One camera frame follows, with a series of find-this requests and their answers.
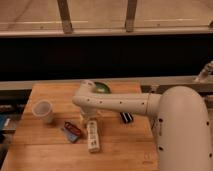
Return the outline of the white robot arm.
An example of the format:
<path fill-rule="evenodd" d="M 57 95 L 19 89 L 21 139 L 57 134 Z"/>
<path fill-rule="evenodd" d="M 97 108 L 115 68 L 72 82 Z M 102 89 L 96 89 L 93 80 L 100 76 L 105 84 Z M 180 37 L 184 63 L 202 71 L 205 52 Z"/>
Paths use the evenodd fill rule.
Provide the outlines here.
<path fill-rule="evenodd" d="M 85 80 L 72 102 L 85 117 L 96 109 L 155 116 L 159 171 L 213 171 L 207 106 L 192 88 L 174 86 L 162 94 L 98 94 L 95 84 Z"/>

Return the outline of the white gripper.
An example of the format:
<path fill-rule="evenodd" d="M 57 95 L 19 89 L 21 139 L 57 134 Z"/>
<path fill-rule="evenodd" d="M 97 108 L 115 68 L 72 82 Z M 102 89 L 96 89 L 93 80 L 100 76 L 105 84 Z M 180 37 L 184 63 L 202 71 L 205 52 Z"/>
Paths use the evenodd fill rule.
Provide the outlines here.
<path fill-rule="evenodd" d="M 92 108 L 81 108 L 80 109 L 80 118 L 81 124 L 86 126 L 87 123 L 97 117 L 97 110 Z"/>

